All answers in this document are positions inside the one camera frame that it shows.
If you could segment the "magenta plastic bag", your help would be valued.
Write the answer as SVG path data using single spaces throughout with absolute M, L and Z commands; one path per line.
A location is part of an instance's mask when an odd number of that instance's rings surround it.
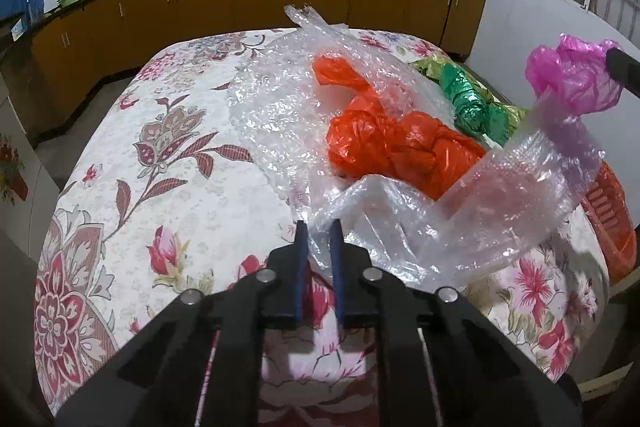
M 538 46 L 529 53 L 525 77 L 536 98 L 550 91 L 576 115 L 604 112 L 623 91 L 606 67 L 608 51 L 621 49 L 612 40 L 595 43 L 562 34 L 555 49 Z

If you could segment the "clear bubble wrap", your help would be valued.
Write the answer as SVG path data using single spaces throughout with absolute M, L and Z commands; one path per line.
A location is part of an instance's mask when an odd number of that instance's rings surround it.
M 454 125 L 437 84 L 309 6 L 246 63 L 231 124 L 274 191 L 306 222 L 329 275 L 329 229 L 410 286 L 462 287 L 554 233 L 596 179 L 603 150 L 546 94 L 503 146 Z

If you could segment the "orange lower kitchen cabinets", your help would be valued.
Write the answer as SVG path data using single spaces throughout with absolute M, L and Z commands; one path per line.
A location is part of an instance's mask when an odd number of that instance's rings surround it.
M 288 26 L 287 5 L 329 23 L 403 32 L 468 57 L 486 0 L 81 0 L 60 9 L 2 57 L 1 72 L 30 141 L 66 130 L 105 84 L 166 46 L 232 31 Z

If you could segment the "light green plastic bag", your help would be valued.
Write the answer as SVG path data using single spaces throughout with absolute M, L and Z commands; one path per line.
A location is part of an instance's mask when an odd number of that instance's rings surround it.
M 498 100 L 461 65 L 442 55 L 421 58 L 411 66 L 435 81 L 454 106 L 456 126 L 468 133 L 511 134 L 526 117 L 527 109 Z

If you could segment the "dark green plastic bag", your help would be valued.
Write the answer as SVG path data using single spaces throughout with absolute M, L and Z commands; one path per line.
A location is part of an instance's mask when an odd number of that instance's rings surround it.
M 439 86 L 454 106 L 454 123 L 460 131 L 476 139 L 487 135 L 500 145 L 511 138 L 506 110 L 500 104 L 487 102 L 462 68 L 450 63 L 442 66 Z

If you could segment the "floral tablecloth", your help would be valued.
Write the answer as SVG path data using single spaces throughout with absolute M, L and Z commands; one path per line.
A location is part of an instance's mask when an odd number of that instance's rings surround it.
M 56 203 L 35 285 L 35 365 L 52 415 L 180 291 L 224 291 L 292 241 L 291 211 L 242 147 L 226 99 L 236 71 L 291 31 L 168 46 L 93 133 Z M 557 381 L 602 319 L 607 272 L 578 207 L 464 295 Z M 373 333 L 338 331 L 318 275 L 305 306 L 300 329 L 266 336 L 260 423 L 378 425 Z

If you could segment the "red lined trash basket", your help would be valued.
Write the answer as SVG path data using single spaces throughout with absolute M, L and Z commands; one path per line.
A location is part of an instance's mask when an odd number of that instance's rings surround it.
M 637 235 L 620 180 L 606 161 L 582 200 L 582 208 L 597 235 L 612 285 L 634 271 Z

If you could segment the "orange plastic bag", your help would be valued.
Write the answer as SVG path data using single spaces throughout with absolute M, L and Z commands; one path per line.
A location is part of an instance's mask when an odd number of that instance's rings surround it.
M 427 113 L 392 116 L 386 102 L 393 97 L 378 95 L 343 57 L 317 55 L 311 67 L 321 86 L 356 92 L 326 132 L 329 161 L 341 176 L 380 174 L 436 200 L 485 156 L 480 144 Z

